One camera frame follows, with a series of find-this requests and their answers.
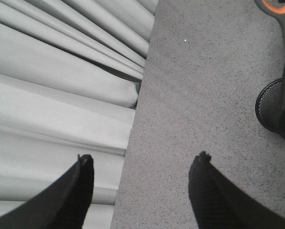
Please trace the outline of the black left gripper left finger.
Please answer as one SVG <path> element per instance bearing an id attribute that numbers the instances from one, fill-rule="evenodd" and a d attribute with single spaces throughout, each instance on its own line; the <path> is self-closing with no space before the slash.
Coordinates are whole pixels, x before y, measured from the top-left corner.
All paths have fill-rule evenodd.
<path id="1" fill-rule="evenodd" d="M 77 161 L 41 193 L 0 217 L 0 229 L 81 229 L 92 202 L 94 161 Z"/>

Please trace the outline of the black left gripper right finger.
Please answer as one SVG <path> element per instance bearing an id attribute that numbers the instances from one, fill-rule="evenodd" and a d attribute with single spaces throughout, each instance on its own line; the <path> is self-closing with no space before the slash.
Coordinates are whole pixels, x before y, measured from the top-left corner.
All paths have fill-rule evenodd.
<path id="1" fill-rule="evenodd" d="M 274 213 L 226 178 L 201 152 L 189 170 L 188 194 L 200 229 L 285 229 Z"/>

